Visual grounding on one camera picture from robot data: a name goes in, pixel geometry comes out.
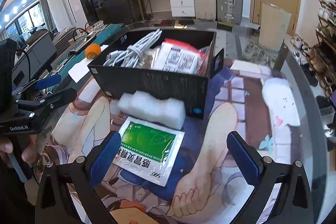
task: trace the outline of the anime illustrated mat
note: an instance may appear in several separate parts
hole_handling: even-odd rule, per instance
[[[233,130],[276,162],[291,164],[299,156],[293,154],[299,150],[293,135],[300,120],[288,82],[268,67],[225,62],[226,67],[210,81],[205,118],[186,117],[184,139],[165,187],[114,164],[95,187],[118,223],[230,223],[253,191],[226,147]],[[40,163],[73,162],[100,144],[110,130],[118,131],[127,115],[117,103],[91,77],[59,119]],[[144,170],[148,168],[150,162],[137,160]],[[73,185],[68,187],[82,221],[91,223]],[[279,188],[274,187],[258,223],[267,219]]]

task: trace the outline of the beige bin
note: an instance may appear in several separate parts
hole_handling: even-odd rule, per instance
[[[292,14],[274,4],[262,4],[259,44],[266,49],[279,51]]]

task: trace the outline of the orange fruit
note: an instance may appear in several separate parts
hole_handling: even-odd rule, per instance
[[[87,46],[84,54],[87,59],[95,59],[100,53],[100,46],[96,43],[92,43]]]

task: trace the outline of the green and white packet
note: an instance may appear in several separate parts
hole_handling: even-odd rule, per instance
[[[113,163],[160,186],[166,186],[184,132],[129,116],[121,126],[121,147]]]

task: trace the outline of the white cable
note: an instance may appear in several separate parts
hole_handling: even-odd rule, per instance
[[[143,53],[159,40],[161,33],[162,31],[157,29],[155,32],[151,32],[141,38],[134,45],[128,46],[126,51],[110,52],[106,57],[104,66],[114,67],[117,63],[122,61],[121,67],[135,68],[138,61],[142,58]]]

